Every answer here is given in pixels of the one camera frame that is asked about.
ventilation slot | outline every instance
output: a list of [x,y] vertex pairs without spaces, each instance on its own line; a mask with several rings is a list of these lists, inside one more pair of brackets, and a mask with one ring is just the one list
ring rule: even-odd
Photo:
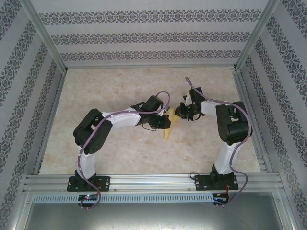
[[[69,204],[78,203],[78,194],[65,195],[35,195],[33,203]],[[100,203],[198,203],[213,202],[212,193],[194,194],[104,194],[102,193]],[[95,203],[95,201],[84,201],[84,203]]]

aluminum frame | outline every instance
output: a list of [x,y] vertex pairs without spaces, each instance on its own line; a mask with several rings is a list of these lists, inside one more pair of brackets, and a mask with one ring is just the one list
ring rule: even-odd
[[[296,230],[294,216],[289,209],[283,183],[278,172],[252,172],[248,174],[246,192],[272,192],[280,220],[285,230]],[[36,194],[86,194],[86,192],[68,192],[67,183],[71,175],[28,175],[26,177],[17,212],[11,230],[23,230],[26,227],[31,205]],[[110,191],[103,194],[196,194],[222,193],[225,190],[196,191],[195,182],[189,174],[139,174],[108,175],[111,177]],[[236,174],[239,188],[245,177]]]
[[57,112],[57,109],[58,109],[59,100],[61,98],[65,79],[66,79],[66,72],[63,73],[61,83],[60,83],[60,86],[59,86],[59,90],[58,90],[57,95],[56,95],[55,105],[52,108],[50,120],[49,120],[49,123],[47,124],[46,135],[45,135],[43,143],[42,143],[42,148],[40,150],[40,153],[39,153],[38,158],[37,158],[36,165],[34,167],[33,174],[35,174],[35,175],[39,174],[39,170],[40,170],[41,164],[43,162],[43,157],[45,155],[45,151],[46,151],[46,148],[47,148],[48,140],[49,140],[50,133],[51,133],[51,128],[52,128],[52,125],[53,125],[53,122],[54,122],[54,118],[56,116],[56,112]]
[[255,25],[253,29],[253,32],[249,36],[248,41],[246,42],[238,58],[238,61],[235,64],[237,70],[241,69],[242,66],[244,66],[244,63],[249,56],[249,53],[254,47],[263,28],[265,27],[265,24],[268,22],[269,18],[271,17],[278,3],[279,3],[279,0],[269,0],[268,3],[266,4],[265,8],[262,11],[262,14],[260,15],[259,20],[257,21],[257,24]]
[[238,94],[239,94],[239,98],[244,103],[247,114],[251,119],[251,124],[252,124],[252,128],[253,128],[253,135],[251,136],[251,139],[253,141],[255,152],[256,152],[257,156],[261,156],[263,158],[266,171],[267,172],[273,172],[270,161],[269,161],[269,157],[267,155],[267,152],[265,150],[265,147],[264,147],[262,139],[261,139],[261,134],[260,134],[259,128],[256,125],[257,124],[256,118],[255,118],[255,115],[253,113],[251,103],[250,103],[250,101],[247,97],[247,91],[246,91],[245,85],[243,83],[241,73],[237,72],[235,70],[235,68],[232,68],[232,74],[234,76],[234,80],[235,80],[236,88],[237,88],[237,91],[238,91]]
[[58,68],[60,69],[61,73],[66,73],[67,66],[64,63],[64,60],[59,53],[56,45],[54,44],[48,30],[46,29],[42,19],[40,18],[39,14],[37,13],[34,5],[32,4],[31,0],[20,0],[22,7],[24,8],[25,12],[31,19],[31,22],[35,26],[37,32],[39,33],[41,39],[45,43],[48,48],[48,51],[51,53],[53,59],[55,60]]

yellow sponge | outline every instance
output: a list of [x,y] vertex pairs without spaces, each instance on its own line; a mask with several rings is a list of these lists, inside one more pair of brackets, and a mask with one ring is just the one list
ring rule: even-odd
[[171,128],[173,127],[173,124],[175,123],[175,121],[178,118],[178,116],[175,115],[175,108],[170,108],[167,111],[166,115],[168,115],[168,119],[171,121],[171,126],[170,126],[170,128],[164,130],[164,140],[168,137],[169,131],[171,130]]

striped wall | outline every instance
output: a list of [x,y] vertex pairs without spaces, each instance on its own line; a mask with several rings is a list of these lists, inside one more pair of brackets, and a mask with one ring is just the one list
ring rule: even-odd
[[0,230],[33,173],[62,73],[20,2],[0,2]]
[[267,0],[34,0],[68,67],[235,64]]
[[307,229],[307,1],[281,0],[241,74],[272,168]]

beige tiled surface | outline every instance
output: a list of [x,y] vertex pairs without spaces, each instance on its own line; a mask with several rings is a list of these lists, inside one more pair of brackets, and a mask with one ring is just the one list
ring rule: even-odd
[[[189,91],[184,77],[212,98],[238,101],[230,68],[87,69],[69,70],[51,130],[40,174],[73,174],[78,151],[73,130],[93,108],[126,109],[161,90],[178,106]],[[167,96],[161,95],[166,102]],[[190,173],[211,171],[221,140],[216,118],[195,122],[178,119],[168,137],[142,126],[111,131],[96,158],[98,174]],[[235,168],[260,172],[251,140],[241,149]]]

